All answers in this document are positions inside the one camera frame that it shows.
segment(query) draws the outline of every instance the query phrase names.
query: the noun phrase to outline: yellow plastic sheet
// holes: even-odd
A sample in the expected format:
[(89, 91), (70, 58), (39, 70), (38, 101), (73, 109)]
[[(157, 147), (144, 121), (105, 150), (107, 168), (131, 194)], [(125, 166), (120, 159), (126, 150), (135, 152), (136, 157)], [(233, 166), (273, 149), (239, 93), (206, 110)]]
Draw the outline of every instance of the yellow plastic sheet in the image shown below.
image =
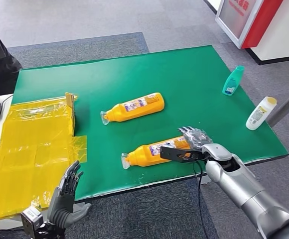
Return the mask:
[(73, 114), (72, 94), (11, 106), (0, 140), (0, 219), (48, 207), (67, 168), (86, 161)]

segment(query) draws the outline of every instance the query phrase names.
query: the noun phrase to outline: yellow plastic bottle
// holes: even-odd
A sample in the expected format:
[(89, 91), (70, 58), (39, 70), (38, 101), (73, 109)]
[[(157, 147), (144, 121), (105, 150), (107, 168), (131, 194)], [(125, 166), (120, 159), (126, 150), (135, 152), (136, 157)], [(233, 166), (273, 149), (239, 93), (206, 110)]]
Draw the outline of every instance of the yellow plastic bottle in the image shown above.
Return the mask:
[(107, 112), (101, 111), (104, 125), (110, 121), (126, 121), (161, 111), (164, 108), (164, 100), (160, 93), (152, 93), (138, 99), (115, 105)]
[(161, 146), (171, 148), (184, 148), (189, 149), (190, 146), (185, 141), (185, 137), (180, 136), (176, 138), (168, 139), (165, 141), (141, 145), (131, 153), (121, 154), (121, 162), (124, 169), (128, 169), (130, 166), (147, 167), (160, 163), (169, 162), (167, 159), (160, 157), (160, 148)]

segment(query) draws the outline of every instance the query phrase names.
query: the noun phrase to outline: clear bottle cap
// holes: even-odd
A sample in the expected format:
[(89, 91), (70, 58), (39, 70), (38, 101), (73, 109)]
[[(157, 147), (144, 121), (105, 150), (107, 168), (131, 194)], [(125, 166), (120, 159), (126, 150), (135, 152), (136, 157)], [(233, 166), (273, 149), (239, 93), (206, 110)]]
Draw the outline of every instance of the clear bottle cap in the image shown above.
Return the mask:
[(128, 158), (127, 153), (122, 153), (121, 154), (121, 162), (123, 163), (123, 167), (124, 169), (128, 169), (130, 167), (130, 163), (126, 160), (127, 158)]
[(109, 123), (109, 120), (108, 118), (107, 117), (107, 113), (104, 112), (104, 111), (101, 111), (100, 112), (100, 116), (101, 117), (101, 120), (102, 122), (104, 124), (104, 125), (107, 125)]

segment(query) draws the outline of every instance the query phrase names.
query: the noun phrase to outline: silver robotic arm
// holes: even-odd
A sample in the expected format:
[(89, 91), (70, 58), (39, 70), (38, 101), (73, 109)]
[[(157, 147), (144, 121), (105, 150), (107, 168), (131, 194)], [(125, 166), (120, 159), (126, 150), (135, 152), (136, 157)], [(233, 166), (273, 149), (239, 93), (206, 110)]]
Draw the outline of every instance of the silver robotic arm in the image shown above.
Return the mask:
[(239, 157), (213, 143), (203, 130), (179, 130), (191, 149), (161, 147), (160, 157), (181, 163), (203, 161), (206, 174), (243, 210), (262, 238), (289, 239), (289, 210), (271, 197)]
[(239, 157), (217, 143), (204, 144), (206, 172), (243, 210), (264, 239), (289, 239), (289, 210), (271, 197)]

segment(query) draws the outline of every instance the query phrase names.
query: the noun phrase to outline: green mat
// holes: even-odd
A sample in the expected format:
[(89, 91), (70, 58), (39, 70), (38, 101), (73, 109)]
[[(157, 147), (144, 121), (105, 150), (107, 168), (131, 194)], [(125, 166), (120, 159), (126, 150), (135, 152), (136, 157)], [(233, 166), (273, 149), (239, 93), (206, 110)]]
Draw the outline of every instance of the green mat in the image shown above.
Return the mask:
[[(191, 164), (175, 162), (124, 170), (123, 152), (179, 136), (177, 128), (205, 130), (244, 162), (287, 154), (266, 123), (256, 131), (245, 123), (254, 105), (239, 87), (222, 93), (230, 74), (212, 47), (26, 69), (21, 71), (13, 103), (77, 94), (76, 135), (87, 135), (88, 161), (82, 164), (76, 200), (193, 175)], [(99, 113), (153, 92), (165, 109), (126, 122), (103, 125)]]

